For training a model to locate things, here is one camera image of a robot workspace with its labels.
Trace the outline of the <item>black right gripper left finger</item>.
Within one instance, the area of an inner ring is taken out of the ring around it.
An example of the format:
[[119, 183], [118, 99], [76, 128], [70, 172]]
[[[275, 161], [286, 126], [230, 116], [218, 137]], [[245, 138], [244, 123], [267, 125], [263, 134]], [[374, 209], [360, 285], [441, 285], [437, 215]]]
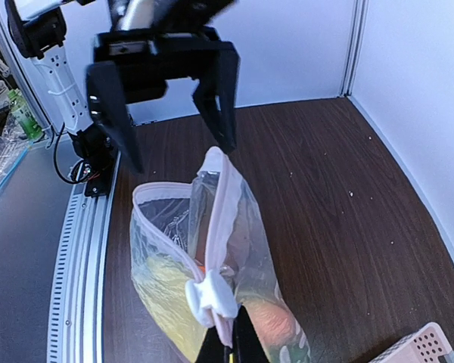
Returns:
[[231, 349], [219, 338], [217, 329], [210, 328], [204, 338], [196, 363], [229, 363]]

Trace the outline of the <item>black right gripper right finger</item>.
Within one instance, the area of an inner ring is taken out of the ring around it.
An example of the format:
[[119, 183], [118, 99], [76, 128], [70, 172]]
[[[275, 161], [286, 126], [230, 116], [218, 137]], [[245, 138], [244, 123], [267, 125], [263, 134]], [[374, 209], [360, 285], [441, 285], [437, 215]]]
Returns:
[[235, 363], [267, 362], [266, 354], [244, 306], [240, 306], [233, 324], [232, 361]]

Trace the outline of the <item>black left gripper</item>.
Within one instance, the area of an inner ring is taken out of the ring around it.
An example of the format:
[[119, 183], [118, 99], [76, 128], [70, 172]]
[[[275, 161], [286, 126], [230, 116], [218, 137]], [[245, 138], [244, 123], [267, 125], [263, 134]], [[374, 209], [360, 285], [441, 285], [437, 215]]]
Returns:
[[160, 99], [174, 79], [198, 82], [193, 101], [219, 148], [229, 154], [237, 147], [239, 56], [214, 28], [186, 34], [151, 29], [101, 33], [93, 59], [86, 69], [90, 117], [135, 172], [143, 173], [144, 167], [126, 102]]

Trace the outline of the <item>green orange toy mango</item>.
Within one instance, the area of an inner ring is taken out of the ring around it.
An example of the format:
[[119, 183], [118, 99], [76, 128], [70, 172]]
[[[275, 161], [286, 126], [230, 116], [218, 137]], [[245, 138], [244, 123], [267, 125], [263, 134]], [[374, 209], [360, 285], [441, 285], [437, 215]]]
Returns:
[[269, 362], [311, 362], [306, 334], [285, 304], [254, 298], [243, 305]]

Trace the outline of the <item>yellow toy banana bunch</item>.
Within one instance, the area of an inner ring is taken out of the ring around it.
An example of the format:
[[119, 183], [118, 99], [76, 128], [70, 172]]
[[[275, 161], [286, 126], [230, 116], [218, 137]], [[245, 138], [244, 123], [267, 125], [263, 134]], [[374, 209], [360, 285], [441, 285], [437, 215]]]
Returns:
[[185, 295], [191, 272], [170, 258], [132, 262], [132, 282], [158, 327], [189, 362], [197, 360], [207, 329], [192, 315]]

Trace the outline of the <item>clear zip top bag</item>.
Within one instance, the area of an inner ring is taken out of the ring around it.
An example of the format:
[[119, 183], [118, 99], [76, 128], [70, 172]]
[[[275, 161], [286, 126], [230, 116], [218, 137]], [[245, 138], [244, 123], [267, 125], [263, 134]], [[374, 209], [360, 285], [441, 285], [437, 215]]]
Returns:
[[207, 331], [217, 329], [233, 362], [240, 306], [254, 298], [287, 306], [249, 184], [228, 156], [212, 147], [193, 181], [139, 185], [132, 202], [131, 266], [149, 256], [182, 263], [192, 275], [185, 284], [192, 315]]

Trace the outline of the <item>pink perforated plastic basket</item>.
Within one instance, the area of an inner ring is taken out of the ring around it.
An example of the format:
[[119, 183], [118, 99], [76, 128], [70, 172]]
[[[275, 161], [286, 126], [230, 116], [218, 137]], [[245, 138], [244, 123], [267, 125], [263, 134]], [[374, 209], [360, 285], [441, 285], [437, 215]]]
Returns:
[[454, 349], [441, 326], [430, 322], [416, 332], [404, 336], [370, 361], [385, 362], [454, 363]]

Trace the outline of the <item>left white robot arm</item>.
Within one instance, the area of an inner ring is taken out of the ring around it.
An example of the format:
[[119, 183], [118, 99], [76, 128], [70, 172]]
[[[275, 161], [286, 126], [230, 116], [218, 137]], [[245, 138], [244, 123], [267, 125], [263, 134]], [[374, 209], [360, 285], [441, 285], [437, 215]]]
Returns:
[[62, 129], [95, 171], [111, 148], [136, 172], [143, 165], [128, 106], [162, 98], [168, 81], [197, 82], [192, 99], [225, 153], [237, 146], [235, 98], [240, 58], [209, 25], [227, 1], [111, 1], [111, 28], [95, 37], [81, 92], [67, 62], [60, 1], [5, 2], [20, 54], [42, 74], [63, 117]]

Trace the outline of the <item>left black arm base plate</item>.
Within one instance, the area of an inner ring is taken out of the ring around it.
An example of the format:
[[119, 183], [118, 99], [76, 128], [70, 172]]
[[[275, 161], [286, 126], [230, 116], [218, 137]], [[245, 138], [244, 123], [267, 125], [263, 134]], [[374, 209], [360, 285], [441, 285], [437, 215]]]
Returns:
[[114, 172], [117, 166], [118, 151], [109, 154], [106, 168], [87, 181], [84, 195], [90, 198], [108, 196], [112, 189]]

